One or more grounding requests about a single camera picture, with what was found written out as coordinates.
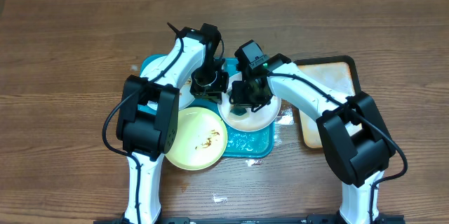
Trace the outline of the green and yellow sponge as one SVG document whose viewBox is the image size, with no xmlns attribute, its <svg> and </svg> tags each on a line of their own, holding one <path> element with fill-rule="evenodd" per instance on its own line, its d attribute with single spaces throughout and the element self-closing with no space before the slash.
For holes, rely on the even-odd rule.
<svg viewBox="0 0 449 224">
<path fill-rule="evenodd" d="M 243 116 L 246 112 L 246 108 L 244 107 L 233 107 L 231 109 L 231 113 L 235 114 L 236 116 Z"/>
</svg>

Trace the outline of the black tray with wet cloth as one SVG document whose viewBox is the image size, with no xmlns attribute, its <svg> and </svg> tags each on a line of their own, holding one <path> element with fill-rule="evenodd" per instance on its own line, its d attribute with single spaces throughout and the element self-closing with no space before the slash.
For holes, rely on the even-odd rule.
<svg viewBox="0 0 449 224">
<path fill-rule="evenodd" d="M 354 60 L 348 55 L 296 60 L 295 64 L 307 76 L 333 90 L 347 95 L 361 92 Z M 299 111 L 302 139 L 308 148 L 322 148 L 316 123 Z"/>
</svg>

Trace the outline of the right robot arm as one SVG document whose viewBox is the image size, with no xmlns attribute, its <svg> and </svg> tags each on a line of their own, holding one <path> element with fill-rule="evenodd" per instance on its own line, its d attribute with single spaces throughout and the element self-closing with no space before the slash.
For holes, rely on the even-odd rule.
<svg viewBox="0 0 449 224">
<path fill-rule="evenodd" d="M 264 54 L 253 40 L 234 55 L 242 79 L 232 84 L 230 103 L 257 112 L 277 97 L 304 112 L 316 123 L 326 161 L 342 181 L 337 221 L 381 223 L 377 189 L 396 147 L 372 97 L 324 86 L 286 56 Z"/>
</svg>

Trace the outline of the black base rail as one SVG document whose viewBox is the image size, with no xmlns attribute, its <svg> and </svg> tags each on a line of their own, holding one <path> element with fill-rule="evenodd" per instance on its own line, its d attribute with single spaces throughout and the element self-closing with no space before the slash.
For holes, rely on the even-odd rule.
<svg viewBox="0 0 449 224">
<path fill-rule="evenodd" d="M 129 224 L 123 216 L 114 220 L 94 220 L 94 224 Z M 190 219 L 188 217 L 159 217 L 156 224 L 343 224 L 339 214 L 311 214 L 298 218 L 205 218 Z M 387 216 L 380 214 L 374 223 L 379 224 L 405 224 L 403 216 Z"/>
</svg>

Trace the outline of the teal plastic tray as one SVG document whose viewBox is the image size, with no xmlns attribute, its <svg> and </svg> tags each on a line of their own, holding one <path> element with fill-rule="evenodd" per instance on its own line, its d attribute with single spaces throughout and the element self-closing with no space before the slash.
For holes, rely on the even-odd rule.
<svg viewBox="0 0 449 224">
<path fill-rule="evenodd" d="M 158 54 L 158 55 L 151 55 L 148 58 L 146 58 L 141 65 L 140 74 L 143 75 L 143 72 L 148 65 L 155 66 L 158 62 L 161 62 L 165 57 L 166 55 Z M 238 73 L 236 71 L 237 62 L 238 61 L 236 58 L 226 59 L 225 70 L 229 73 L 231 77 L 236 76 Z M 180 105 L 187 104 L 184 101 L 186 100 L 186 98 L 181 97 L 181 94 L 184 94 L 185 91 L 187 92 L 187 94 L 190 95 L 189 88 L 187 88 L 186 85 L 182 87 L 180 92 Z M 218 105 L 216 103 L 207 100 L 195 99 L 186 107 L 203 107 L 218 114 L 219 117 L 221 118 L 221 115 L 219 114 Z M 138 109 L 146 113 L 156 114 L 156 110 L 150 108 L 148 105 L 139 105 Z M 233 129 L 231 126 L 227 125 L 226 122 L 225 126 L 227 127 L 228 141 L 223 157 L 261 159 L 263 157 L 266 157 L 274 147 L 275 142 L 274 121 L 272 121 L 263 129 L 253 132 L 245 132 Z"/>
</svg>

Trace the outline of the white plate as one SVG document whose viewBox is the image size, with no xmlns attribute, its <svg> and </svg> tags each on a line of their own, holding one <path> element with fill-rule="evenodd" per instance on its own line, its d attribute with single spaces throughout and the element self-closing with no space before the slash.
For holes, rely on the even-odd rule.
<svg viewBox="0 0 449 224">
<path fill-rule="evenodd" d="M 194 101 L 194 96 L 190 93 L 190 88 L 192 85 L 191 77 L 186 78 L 186 81 L 183 85 L 180 84 L 179 79 L 174 79 L 170 76 L 160 78 L 158 81 L 156 81 L 156 84 L 162 86 L 170 84 L 180 90 L 179 110 L 183 110 Z"/>
<path fill-rule="evenodd" d="M 232 89 L 232 82 L 241 79 L 241 73 L 234 74 L 229 78 L 228 89 L 226 93 L 222 93 L 222 103 L 217 106 L 218 111 L 224 122 L 233 129 L 244 132 L 258 131 L 275 120 L 281 109 L 281 99 L 273 96 L 270 104 L 265 105 L 261 110 L 251 112 L 250 108 L 246 108 L 245 114 L 235 115 L 231 113 L 234 106 L 229 103 L 229 92 Z"/>
</svg>

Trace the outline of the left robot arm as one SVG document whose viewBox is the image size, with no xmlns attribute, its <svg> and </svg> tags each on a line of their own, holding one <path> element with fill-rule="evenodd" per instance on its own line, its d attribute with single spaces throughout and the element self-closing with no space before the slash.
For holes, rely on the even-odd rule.
<svg viewBox="0 0 449 224">
<path fill-rule="evenodd" d="M 218 28 L 184 27 L 175 31 L 171 52 L 158 64 L 150 63 L 140 76 L 123 86 L 116 137 L 123 143 L 130 168 L 128 207 L 123 223 L 155 223 L 161 215 L 159 186 L 165 154 L 177 134 L 180 90 L 191 82 L 195 98 L 222 102 L 229 75 L 215 52 L 222 41 Z"/>
</svg>

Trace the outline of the yellow plate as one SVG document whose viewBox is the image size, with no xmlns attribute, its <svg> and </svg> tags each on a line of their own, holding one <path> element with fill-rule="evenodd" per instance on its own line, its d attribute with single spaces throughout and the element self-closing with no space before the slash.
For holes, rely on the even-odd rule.
<svg viewBox="0 0 449 224">
<path fill-rule="evenodd" d="M 227 127 L 216 113 L 188 107 L 179 112 L 175 141 L 166 158 L 180 169 L 206 169 L 222 157 L 227 140 Z"/>
</svg>

